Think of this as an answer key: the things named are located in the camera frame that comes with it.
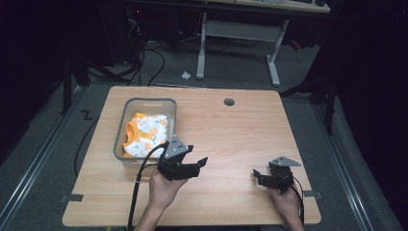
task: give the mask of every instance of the plastic container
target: plastic container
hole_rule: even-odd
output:
[[[153,115],[164,115],[168,117],[167,140],[175,132],[177,105],[170,98],[131,98],[123,109],[122,118],[117,130],[114,154],[125,167],[140,167],[144,157],[123,157],[125,150],[123,144],[127,141],[126,124],[132,120],[136,113]],[[148,164],[157,163],[159,158],[151,157]]]

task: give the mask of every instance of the hand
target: hand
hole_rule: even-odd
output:
[[[166,209],[174,201],[177,192],[188,180],[168,181],[155,169],[150,177],[149,205]]]
[[[299,217],[299,200],[292,188],[284,193],[280,193],[276,189],[268,189],[272,195],[278,214],[288,224],[291,231],[303,231],[304,227]]]

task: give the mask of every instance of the wooden table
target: wooden table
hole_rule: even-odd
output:
[[[265,187],[252,169],[268,174],[268,161],[285,156],[302,163],[279,94],[271,90],[210,90],[113,87],[108,95],[69,201],[66,226],[126,226],[138,169],[125,168],[113,147],[125,102],[132,97],[177,102],[176,134],[194,145],[184,163],[209,157],[199,177],[178,192],[159,225],[278,224]],[[224,99],[232,98],[234,106]],[[292,167],[303,189],[311,189],[305,168]],[[148,199],[148,179],[140,184],[134,224]],[[313,197],[305,197],[305,223],[318,223]]]

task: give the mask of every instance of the dark background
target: dark background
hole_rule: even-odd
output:
[[[321,75],[338,78],[337,94],[353,136],[391,208],[408,229],[403,217],[408,207],[404,198],[408,193],[404,186],[408,181],[407,1],[329,4],[333,15],[358,22],[335,23],[329,31],[325,23],[293,19],[284,43],[322,45],[306,82]],[[123,6],[112,4],[0,2],[1,163],[61,82],[69,52],[100,65],[131,62],[126,16]],[[147,37],[176,45],[179,31],[193,32],[198,13],[143,9],[136,18],[143,21]]]

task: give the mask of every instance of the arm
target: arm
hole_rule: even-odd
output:
[[[173,202],[177,192],[188,181],[168,181],[156,169],[150,177],[149,202],[135,231],[153,231],[165,209]]]
[[[269,189],[278,214],[290,231],[304,231],[303,224],[299,217],[299,200],[292,188],[288,188],[285,193],[280,194],[276,189]]]

